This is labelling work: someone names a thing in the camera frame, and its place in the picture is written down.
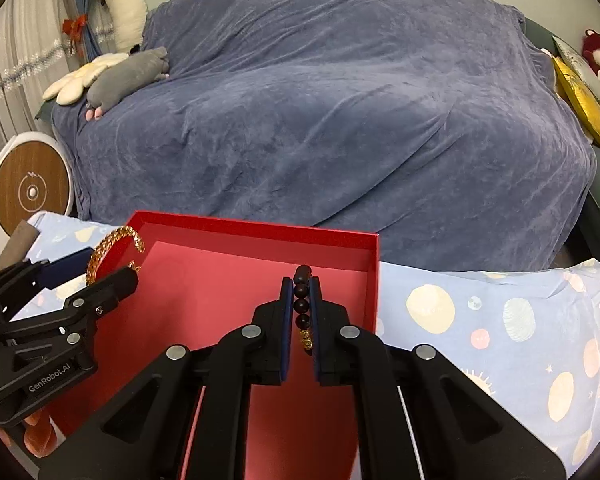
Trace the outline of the left hand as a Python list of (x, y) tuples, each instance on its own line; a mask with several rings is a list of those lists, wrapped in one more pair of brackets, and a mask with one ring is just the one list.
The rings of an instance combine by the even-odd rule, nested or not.
[(47, 408), (41, 408), (24, 420), (23, 444), (37, 458), (49, 456), (57, 448), (58, 437)]

